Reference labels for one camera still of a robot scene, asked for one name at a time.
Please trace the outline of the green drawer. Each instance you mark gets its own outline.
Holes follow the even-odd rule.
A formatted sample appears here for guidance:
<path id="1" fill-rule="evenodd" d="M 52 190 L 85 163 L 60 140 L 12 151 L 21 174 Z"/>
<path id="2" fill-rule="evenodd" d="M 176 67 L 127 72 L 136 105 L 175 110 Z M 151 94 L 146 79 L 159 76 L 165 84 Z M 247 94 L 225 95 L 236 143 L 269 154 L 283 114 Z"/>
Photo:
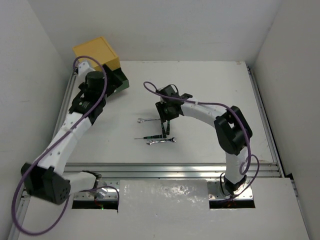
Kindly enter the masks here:
<path id="1" fill-rule="evenodd" d="M 119 93 L 130 87 L 129 80 L 121 67 L 112 71 L 109 84 L 113 89 L 113 94 Z"/>

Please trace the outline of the green black screwdriver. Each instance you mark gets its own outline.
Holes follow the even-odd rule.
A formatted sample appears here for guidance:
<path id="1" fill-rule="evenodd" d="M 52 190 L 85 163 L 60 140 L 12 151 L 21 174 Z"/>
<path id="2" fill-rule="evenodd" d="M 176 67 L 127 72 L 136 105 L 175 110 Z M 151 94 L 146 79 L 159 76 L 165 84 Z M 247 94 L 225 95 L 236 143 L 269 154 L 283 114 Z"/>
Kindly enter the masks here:
<path id="1" fill-rule="evenodd" d="M 170 134 L 170 130 L 171 130 L 170 121 L 167 120 L 167 121 L 166 121 L 166 134 L 167 134 L 167 135 Z"/>
<path id="2" fill-rule="evenodd" d="M 166 138 L 167 138 L 167 132 L 166 132 L 166 130 L 165 130 L 164 123 L 161 121 L 161 122 L 160 122 L 160 125 L 161 125 L 161 130 L 162 130 L 162 138 L 163 138 L 163 139 L 166 139 Z"/>
<path id="3" fill-rule="evenodd" d="M 150 135 L 150 136 L 144 136 L 144 137 L 136 137 L 136 138 L 134 138 L 134 140 L 160 139 L 162 137 L 163 137 L 162 134 L 158 134 L 158 135 Z"/>

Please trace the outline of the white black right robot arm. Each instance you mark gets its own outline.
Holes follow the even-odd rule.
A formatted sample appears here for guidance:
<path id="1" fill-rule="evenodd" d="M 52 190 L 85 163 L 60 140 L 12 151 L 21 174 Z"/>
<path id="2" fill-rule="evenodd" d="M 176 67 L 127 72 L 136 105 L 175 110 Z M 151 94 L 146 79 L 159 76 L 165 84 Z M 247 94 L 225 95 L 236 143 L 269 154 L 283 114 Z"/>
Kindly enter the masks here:
<path id="1" fill-rule="evenodd" d="M 214 106 L 197 102 L 191 94 L 179 95 L 171 85 L 156 89 L 155 93 L 160 95 L 160 101 L 155 106 L 162 122 L 185 116 L 215 129 L 218 143 L 225 151 L 224 187 L 233 195 L 247 179 L 247 142 L 253 135 L 241 110 L 232 106 L 221 112 Z"/>

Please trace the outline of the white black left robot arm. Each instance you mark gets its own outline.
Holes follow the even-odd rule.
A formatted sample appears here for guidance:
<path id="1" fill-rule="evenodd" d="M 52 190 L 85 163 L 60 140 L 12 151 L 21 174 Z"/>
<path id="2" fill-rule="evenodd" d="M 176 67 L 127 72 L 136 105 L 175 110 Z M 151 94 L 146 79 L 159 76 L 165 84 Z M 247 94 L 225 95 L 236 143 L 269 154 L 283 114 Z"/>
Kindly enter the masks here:
<path id="1" fill-rule="evenodd" d="M 80 138 L 103 112 L 106 98 L 129 86 L 121 68 L 104 71 L 91 68 L 83 62 L 77 69 L 83 81 L 73 99 L 64 123 L 48 146 L 49 152 L 35 165 L 25 163 L 21 174 L 27 193 L 33 197 L 61 205 L 69 195 L 97 187 L 101 175 L 89 170 L 63 176 L 66 163 Z"/>

